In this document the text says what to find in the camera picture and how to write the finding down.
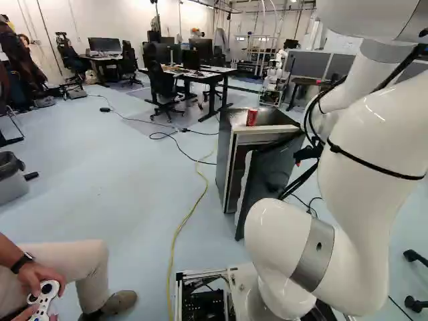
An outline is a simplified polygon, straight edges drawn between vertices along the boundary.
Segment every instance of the gray bin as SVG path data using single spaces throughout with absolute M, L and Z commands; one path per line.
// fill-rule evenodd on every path
M 0 152 L 0 205 L 28 193 L 29 185 L 22 175 L 24 168 L 12 152 Z

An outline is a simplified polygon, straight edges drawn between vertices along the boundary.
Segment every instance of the knee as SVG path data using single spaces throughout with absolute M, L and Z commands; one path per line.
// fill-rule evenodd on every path
M 92 249 L 94 257 L 97 257 L 99 261 L 106 261 L 108 259 L 108 247 L 106 242 L 101 239 L 94 239 L 88 244 L 88 247 Z

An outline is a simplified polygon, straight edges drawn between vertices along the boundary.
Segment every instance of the game controller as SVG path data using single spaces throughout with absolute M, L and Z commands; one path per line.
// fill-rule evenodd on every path
M 35 297 L 29 294 L 27 303 L 29 305 L 39 304 L 39 309 L 31 316 L 29 321 L 49 321 L 49 307 L 60 290 L 60 283 L 55 280 L 43 281 L 40 283 L 40 295 Z

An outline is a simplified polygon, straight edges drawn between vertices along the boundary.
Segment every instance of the yellow cable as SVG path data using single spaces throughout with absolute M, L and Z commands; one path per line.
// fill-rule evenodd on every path
M 208 178 L 205 177 L 204 174 L 199 171 L 199 168 L 198 168 L 199 161 L 204 161 L 206 158 L 210 157 L 214 152 L 215 152 L 215 148 L 207 156 L 204 156 L 203 158 L 199 159 L 198 162 L 195 163 L 196 173 L 198 173 L 198 175 L 200 177 L 202 177 L 203 180 L 205 181 L 205 189 L 202 192 L 201 196 L 199 196 L 199 198 L 196 201 L 196 203 L 193 205 L 193 207 L 190 210 L 189 214 L 187 214 L 185 216 L 185 218 L 181 221 L 180 225 L 175 230 L 173 241 L 171 242 L 171 256 L 169 258 L 168 276 L 167 276 L 167 304 L 168 304 L 168 314 L 169 314 L 169 320 L 170 321 L 174 320 L 173 306 L 171 305 L 171 297 L 170 297 L 169 290 L 170 290 L 171 273 L 173 272 L 173 265 L 174 265 L 175 241 L 177 240 L 177 237 L 179 236 L 179 234 L 181 232 L 181 229 L 186 225 L 187 221 L 191 218 L 191 216 L 195 212 L 195 209 L 198 206 L 199 202 L 201 202 L 201 199 L 205 196 L 205 194 L 207 193 L 207 190 L 208 190 L 209 181 L 208 181 Z

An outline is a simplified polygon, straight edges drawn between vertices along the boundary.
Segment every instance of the beige pants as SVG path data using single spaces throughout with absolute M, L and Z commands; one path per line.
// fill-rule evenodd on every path
M 62 274 L 67 283 L 76 282 L 83 312 L 100 309 L 109 298 L 108 250 L 103 241 L 30 244 L 20 245 L 20 248 L 37 262 Z M 27 295 L 17 276 L 0 267 L 0 318 L 25 306 Z

